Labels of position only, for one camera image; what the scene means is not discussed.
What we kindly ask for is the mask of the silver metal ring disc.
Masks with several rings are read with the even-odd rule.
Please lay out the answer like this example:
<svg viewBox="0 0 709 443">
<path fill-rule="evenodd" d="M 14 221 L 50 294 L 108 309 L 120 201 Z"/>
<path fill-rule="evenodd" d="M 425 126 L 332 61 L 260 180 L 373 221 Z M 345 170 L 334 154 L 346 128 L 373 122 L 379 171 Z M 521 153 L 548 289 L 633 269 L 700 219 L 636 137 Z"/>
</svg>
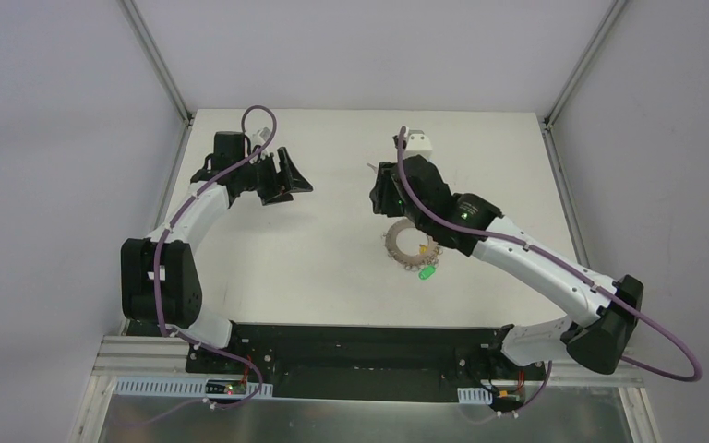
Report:
<svg viewBox="0 0 709 443">
<path fill-rule="evenodd" d="M 407 271 L 420 271 L 439 263 L 439 244 L 408 219 L 396 221 L 382 237 L 388 257 Z"/>
</svg>

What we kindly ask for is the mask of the green key tag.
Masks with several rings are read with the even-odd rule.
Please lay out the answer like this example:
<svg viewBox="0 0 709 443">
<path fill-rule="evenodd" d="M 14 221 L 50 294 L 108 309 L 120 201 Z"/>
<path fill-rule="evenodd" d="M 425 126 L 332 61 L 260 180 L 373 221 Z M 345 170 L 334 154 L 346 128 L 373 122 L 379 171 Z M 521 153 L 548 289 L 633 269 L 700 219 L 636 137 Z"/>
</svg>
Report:
<svg viewBox="0 0 709 443">
<path fill-rule="evenodd" d="M 437 267 L 435 265 L 427 265 L 424 266 L 422 269 L 418 271 L 418 278 L 422 281 L 425 281 L 429 279 L 431 276 L 433 276 L 437 271 Z"/>
</svg>

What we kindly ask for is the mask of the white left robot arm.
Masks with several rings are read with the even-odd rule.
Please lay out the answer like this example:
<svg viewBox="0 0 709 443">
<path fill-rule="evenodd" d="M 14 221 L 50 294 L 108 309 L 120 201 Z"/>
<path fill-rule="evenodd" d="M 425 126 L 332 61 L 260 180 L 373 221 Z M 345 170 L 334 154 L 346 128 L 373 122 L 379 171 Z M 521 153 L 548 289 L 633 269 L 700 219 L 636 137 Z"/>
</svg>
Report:
<svg viewBox="0 0 709 443">
<path fill-rule="evenodd" d="M 147 236 L 125 240 L 120 251 L 125 317 L 210 345 L 211 363 L 227 374 L 243 365 L 245 349 L 230 339 L 232 321 L 203 305 L 195 251 L 242 194 L 254 192 L 267 206 L 314 189 L 287 148 L 264 153 L 265 142 L 243 132 L 216 133 L 212 153 L 192 176 L 175 213 Z"/>
</svg>

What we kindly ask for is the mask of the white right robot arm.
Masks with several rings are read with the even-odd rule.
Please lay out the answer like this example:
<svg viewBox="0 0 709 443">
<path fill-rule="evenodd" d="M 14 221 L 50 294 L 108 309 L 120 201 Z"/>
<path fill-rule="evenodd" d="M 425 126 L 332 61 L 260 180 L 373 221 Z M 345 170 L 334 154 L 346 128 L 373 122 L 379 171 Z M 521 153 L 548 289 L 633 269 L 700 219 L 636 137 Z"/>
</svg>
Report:
<svg viewBox="0 0 709 443">
<path fill-rule="evenodd" d="M 555 255 L 495 205 L 451 192 L 422 156 L 380 162 L 369 198 L 374 213 L 405 218 L 437 246 L 507 272 L 563 311 L 557 320 L 502 327 L 487 353 L 492 374 L 512 377 L 523 366 L 563 355 L 598 374 L 616 371 L 638 324 L 641 281 L 614 280 Z"/>
</svg>

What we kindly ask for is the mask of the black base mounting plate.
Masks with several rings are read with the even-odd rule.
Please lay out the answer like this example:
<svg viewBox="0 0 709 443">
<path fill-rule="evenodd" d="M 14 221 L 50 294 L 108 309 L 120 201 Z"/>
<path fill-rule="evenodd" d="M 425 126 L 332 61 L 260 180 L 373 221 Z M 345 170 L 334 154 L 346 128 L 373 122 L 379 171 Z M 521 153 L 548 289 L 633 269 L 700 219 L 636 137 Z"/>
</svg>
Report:
<svg viewBox="0 0 709 443">
<path fill-rule="evenodd" d="M 240 323 L 232 360 L 189 349 L 186 371 L 272 385 L 276 398 L 455 402 L 459 389 L 540 381 L 491 349 L 494 328 L 397 328 Z"/>
</svg>

